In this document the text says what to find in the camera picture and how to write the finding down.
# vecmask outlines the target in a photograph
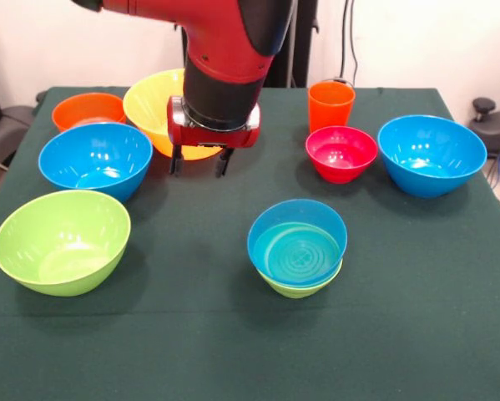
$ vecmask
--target plastic cup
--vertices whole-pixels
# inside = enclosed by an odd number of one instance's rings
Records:
[[[322,81],[309,88],[309,130],[346,125],[356,91],[337,81]]]

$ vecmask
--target red bowl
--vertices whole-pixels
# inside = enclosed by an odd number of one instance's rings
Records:
[[[377,143],[360,129],[332,126],[309,135],[306,151],[324,180],[345,184],[357,178],[374,161]]]

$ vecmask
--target lime green bowl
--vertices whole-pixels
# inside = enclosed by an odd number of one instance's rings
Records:
[[[92,190],[40,196],[0,227],[0,268],[42,294],[73,297],[114,270],[131,232],[124,206]]]
[[[330,278],[328,278],[326,281],[322,282],[321,284],[318,284],[317,286],[313,286],[313,287],[289,287],[289,286],[285,286],[285,285],[265,276],[259,270],[258,270],[258,272],[259,272],[260,276],[263,277],[265,279],[265,281],[270,285],[270,287],[272,287],[274,290],[276,290],[283,297],[296,299],[296,298],[305,298],[305,297],[308,297],[308,296],[313,295],[313,294],[317,293],[318,291],[320,291],[322,288],[324,288],[330,282],[333,281],[333,279],[341,271],[341,267],[342,267],[342,259],[339,262],[339,266],[336,268],[336,271],[333,273],[333,275]]]

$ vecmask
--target bowl rim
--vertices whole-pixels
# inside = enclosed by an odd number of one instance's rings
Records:
[[[327,165],[326,163],[322,163],[321,161],[319,161],[317,158],[315,158],[312,154],[312,152],[309,151],[309,140],[310,138],[316,134],[316,133],[319,133],[320,131],[323,131],[325,129],[330,129],[330,128],[333,128],[333,129],[348,129],[348,130],[352,130],[352,131],[355,131],[357,133],[360,133],[362,136],[365,136],[367,137],[375,146],[376,148],[376,152],[374,152],[374,155],[365,163],[363,164],[360,164],[360,165],[355,165],[355,166],[351,166],[351,167],[334,167],[332,165]],[[322,127],[322,128],[319,128],[319,129],[315,129],[313,132],[311,132],[309,134],[309,136],[307,136],[307,139],[306,139],[306,153],[309,155],[309,157],[311,158],[311,160],[315,163],[317,163],[318,165],[321,165],[325,168],[328,168],[328,169],[333,169],[333,170],[358,170],[358,169],[363,169],[363,168],[366,168],[367,166],[371,165],[374,160],[376,159],[377,157],[377,154],[379,153],[379,146],[376,142],[376,140],[374,138],[372,138],[371,135],[369,135],[367,132],[363,131],[362,129],[358,129],[358,128],[355,128],[355,127],[350,127],[348,125],[329,125],[327,127]]]
[[[81,94],[74,94],[72,96],[69,96],[66,99],[58,102],[57,105],[55,107],[53,107],[53,110],[51,112],[51,120],[53,121],[53,124],[57,125],[57,128],[59,128],[59,129],[62,126],[61,124],[57,124],[57,121],[55,121],[55,113],[57,112],[58,109],[61,109],[62,107],[66,106],[66,104],[72,100],[75,100],[77,98],[86,98],[86,97],[93,96],[93,95],[96,95],[96,96],[103,95],[104,97],[107,97],[107,98],[117,99],[122,104],[123,116],[120,118],[119,121],[114,121],[114,122],[120,122],[120,121],[124,122],[125,121],[126,114],[125,114],[125,109],[124,109],[124,100],[122,98],[120,98],[117,94],[110,94],[108,92],[83,92]]]
[[[61,183],[57,182],[56,180],[54,180],[52,178],[49,178],[49,176],[44,172],[44,170],[42,168],[42,154],[46,151],[46,149],[54,141],[56,141],[58,138],[62,137],[63,135],[69,135],[69,133],[74,133],[75,130],[85,129],[85,128],[90,127],[92,125],[95,125],[95,126],[100,126],[100,125],[117,125],[117,126],[129,128],[129,129],[135,131],[136,133],[140,134],[141,136],[143,136],[147,140],[147,142],[149,144],[149,153],[148,153],[148,156],[145,158],[145,161],[144,161],[143,165],[141,165],[140,168],[138,168],[132,175],[124,178],[123,180],[116,181],[113,184],[105,184],[105,185],[100,185],[100,186],[90,186],[88,188],[78,188],[76,186],[64,185],[64,184],[61,184]],[[40,173],[43,175],[43,177],[46,180],[48,180],[49,182],[51,182],[55,186],[60,186],[62,188],[66,188],[66,189],[69,189],[69,190],[103,190],[103,189],[106,189],[106,188],[110,188],[110,187],[112,187],[114,185],[123,184],[124,182],[126,182],[128,180],[132,180],[136,175],[139,175],[140,173],[142,173],[142,171],[144,171],[144,169],[146,169],[149,166],[149,163],[151,162],[152,158],[153,158],[153,144],[151,143],[151,140],[148,138],[148,136],[146,134],[144,134],[142,131],[140,131],[139,129],[136,129],[135,127],[133,127],[131,125],[122,124],[122,123],[114,123],[114,122],[92,123],[92,124],[85,124],[85,125],[80,125],[80,126],[73,127],[73,128],[70,128],[70,129],[66,129],[64,132],[61,132],[60,134],[55,135],[54,137],[52,137],[52,139],[50,139],[47,142],[47,144],[42,148],[42,150],[40,150],[40,154],[38,155],[38,170],[40,171]]]
[[[69,284],[71,282],[77,282],[79,280],[82,280],[84,279],[85,277],[88,277],[88,276],[92,276],[94,273],[97,273],[99,272],[100,270],[104,269],[109,263],[111,263],[116,257],[118,257],[118,255],[122,252],[123,249],[125,249],[125,247],[127,246],[127,243],[129,242],[129,237],[131,235],[131,217],[129,215],[129,212],[127,211],[127,209],[125,209],[125,206],[119,201],[117,200],[116,198],[113,198],[112,196],[110,195],[107,195],[107,194],[104,194],[103,192],[97,192],[95,190],[58,190],[56,192],[51,192],[49,194],[46,194],[46,195],[41,195],[37,198],[34,198],[34,199],[31,199],[29,202],[27,203],[24,203],[23,205],[19,206],[14,212],[12,212],[4,221],[3,223],[1,223],[0,225],[0,235],[2,233],[2,231],[4,230],[4,227],[5,225],[16,215],[18,214],[21,210],[29,207],[32,203],[35,203],[37,201],[40,201],[41,199],[46,199],[46,198],[49,198],[49,197],[53,197],[53,196],[66,196],[68,195],[70,192],[73,192],[73,193],[84,193],[84,192],[87,192],[89,195],[93,195],[93,196],[99,196],[99,197],[104,197],[104,198],[107,198],[109,201],[113,202],[121,211],[124,212],[124,216],[126,216],[126,228],[127,228],[127,232],[125,233],[125,241],[123,242],[122,246],[119,247],[118,251],[115,253],[115,255],[110,259],[110,261],[108,261],[107,263],[105,263],[103,266],[101,266],[99,269],[97,269],[96,271],[94,272],[89,272],[87,274],[84,274],[80,277],[74,277],[73,279],[69,279],[69,280],[65,280],[65,281],[61,281],[61,282],[40,282],[40,281],[33,281],[33,280],[25,280],[21,277],[18,277],[14,274],[12,274],[11,272],[9,272],[4,266],[3,264],[1,263],[1,260],[0,260],[0,269],[3,273],[5,273],[7,276],[11,277],[13,280],[17,281],[17,282],[22,282],[22,283],[25,283],[25,284],[31,284],[31,285],[34,285],[34,286],[45,286],[45,287],[52,287],[52,286],[60,286],[60,285],[63,285],[63,284]]]
[[[458,128],[464,129],[465,131],[467,131],[481,145],[481,147],[483,149],[483,158],[482,158],[483,162],[477,168],[473,169],[472,171],[469,171],[466,174],[452,175],[450,177],[441,177],[440,175],[426,174],[426,173],[422,173],[420,171],[410,170],[407,167],[404,167],[403,165],[398,164],[396,161],[394,161],[394,159],[392,157],[390,157],[386,153],[386,151],[383,149],[383,146],[381,146],[381,132],[383,132],[383,130],[389,124],[392,124],[400,119],[418,119],[418,118],[437,119],[437,120],[444,121],[450,125],[457,126]],[[379,151],[381,152],[381,154],[384,156],[384,158],[386,160],[389,160],[392,164],[399,167],[401,170],[408,171],[408,172],[413,173],[415,175],[420,175],[420,176],[427,177],[427,178],[436,178],[439,180],[455,180],[455,179],[460,179],[460,178],[465,178],[465,177],[468,177],[471,175],[475,175],[479,170],[482,169],[483,165],[485,165],[485,162],[487,161],[487,148],[485,147],[485,144],[480,139],[480,137],[474,133],[474,131],[472,131],[471,129],[469,129],[465,125],[459,124],[458,122],[454,121],[453,119],[446,119],[444,117],[439,117],[439,116],[430,115],[430,114],[407,114],[407,115],[402,115],[402,116],[396,117],[394,119],[390,119],[379,129],[379,132],[377,133],[377,147],[379,148]]]
[[[168,75],[168,74],[173,74],[173,73],[177,73],[177,74],[183,74],[184,75],[184,68],[179,68],[179,69],[166,69],[164,71],[159,71],[157,73],[154,73],[154,74],[151,74],[151,75],[148,75],[147,77],[144,77],[142,78],[141,80],[135,82],[133,85],[131,85],[129,87],[129,89],[127,89],[127,91],[125,92],[125,95],[124,95],[124,99],[123,99],[123,107],[124,107],[124,114],[125,116],[134,124],[136,125],[137,127],[139,127],[140,129],[144,129],[148,132],[151,132],[155,135],[160,135],[160,136],[166,136],[168,137],[168,132],[166,133],[166,135],[164,135],[163,133],[161,133],[158,129],[152,129],[149,125],[147,124],[138,124],[135,120],[136,119],[132,119],[131,116],[128,114],[128,107],[129,107],[129,102],[130,102],[130,93],[136,89],[136,87],[140,84],[143,84],[145,81],[147,81],[148,79],[152,79],[154,77],[157,77],[157,76],[160,76],[160,75]]]
[[[286,286],[284,284],[281,284],[280,282],[278,282],[277,280],[272,280],[271,278],[269,278],[268,276],[264,275],[262,272],[259,271],[259,269],[256,269],[257,272],[259,273],[259,275],[261,277],[263,277],[263,279],[270,285],[275,285],[275,286],[278,286],[282,289],[285,289],[285,290],[288,290],[288,291],[293,291],[293,292],[309,292],[309,291],[316,291],[316,290],[320,290],[322,289],[323,287],[327,286],[328,284],[330,284],[333,280],[335,280],[335,278],[339,275],[339,273],[341,272],[341,269],[342,269],[342,264],[344,262],[344,259],[341,259],[341,261],[339,261],[339,266],[336,267],[336,271],[333,273],[333,275],[328,278],[327,280],[321,282],[320,284],[316,284],[314,286],[311,286],[311,287],[292,287],[292,286]]]
[[[257,221],[260,220],[260,218],[267,212],[271,211],[272,209],[275,209],[276,207],[279,207],[279,206],[282,206],[282,205],[285,205],[285,204],[288,204],[288,203],[296,203],[296,202],[299,202],[299,201],[308,201],[312,204],[316,204],[318,205],[319,207],[320,206],[324,206],[326,209],[330,210],[332,213],[334,213],[338,218],[339,218],[339,221],[342,223],[342,226],[344,227],[344,246],[340,249],[340,255],[338,257],[339,259],[339,264],[341,263],[342,259],[344,258],[344,254],[346,253],[346,248],[348,247],[348,227],[346,226],[346,223],[344,222],[344,220],[342,219],[342,216],[340,215],[340,213],[338,211],[336,211],[335,209],[333,209],[331,206],[323,203],[323,202],[320,202],[318,200],[314,200],[314,199],[308,199],[308,198],[294,198],[294,199],[289,199],[289,200],[283,200],[281,202],[278,202],[278,203],[275,203],[274,205],[268,207],[266,210],[262,211],[259,216],[257,218],[255,218],[255,220],[253,221],[253,223],[251,224],[251,228],[250,230],[248,231],[248,235],[246,237],[246,252],[248,253],[248,256],[250,257],[250,260],[251,260],[251,263],[253,264],[254,268],[259,272],[259,273],[262,273],[262,274],[265,274],[265,272],[262,272],[259,267],[257,267],[257,264],[255,263],[255,259],[253,257],[253,252],[250,251],[250,235],[251,233],[253,232],[254,228],[255,228],[255,224],[257,224]],[[289,284],[285,284],[283,282],[278,282],[276,279],[274,279],[273,277],[270,277],[268,274],[265,274],[266,277],[268,277],[269,279],[271,279],[273,282],[277,282],[279,283],[280,285],[284,286],[284,287],[290,287],[290,288],[309,288],[309,287],[304,287],[303,284],[301,285],[296,285],[295,283],[289,283]],[[321,284],[322,282],[317,282],[317,284],[311,284],[311,287],[317,287]]]

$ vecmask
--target bowl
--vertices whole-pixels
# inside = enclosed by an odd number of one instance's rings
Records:
[[[125,202],[139,188],[152,155],[151,142],[134,127],[87,124],[50,140],[38,167],[61,190],[98,190]]]
[[[276,284],[308,292],[331,282],[346,243],[346,225],[336,211],[316,200],[294,199],[272,206],[255,220],[247,249],[274,289]]]
[[[0,268],[42,294],[72,297],[114,270],[131,232],[124,206],[91,190],[40,196],[0,226]]]
[[[124,123],[122,99],[114,94],[77,94],[57,104],[53,122],[60,132],[78,125],[115,122]]]
[[[455,190],[487,160],[470,129],[431,115],[407,115],[380,129],[378,145],[389,176],[406,193],[433,198]]]
[[[377,144],[360,129],[330,126],[307,137],[306,151],[324,180],[345,184],[361,175],[374,161]]]
[[[335,272],[333,275],[327,279],[325,282],[322,282],[321,284],[313,287],[306,287],[306,288],[299,288],[299,287],[289,287],[289,286],[284,286],[279,282],[276,282],[274,280],[269,279],[267,276],[264,274],[260,273],[260,276],[265,279],[266,282],[272,287],[276,292],[281,294],[283,297],[287,298],[292,298],[292,299],[299,299],[299,298],[305,298],[309,297],[316,292],[320,291],[322,288],[327,286],[329,283],[331,283],[335,277],[339,274],[342,268],[342,261],[340,261],[339,266],[335,269]]]
[[[183,94],[184,69],[156,73],[133,85],[124,96],[124,111],[129,120],[153,142],[155,149],[172,157],[167,129],[166,106],[170,96]],[[220,147],[183,146],[185,160],[200,160],[216,155]]]

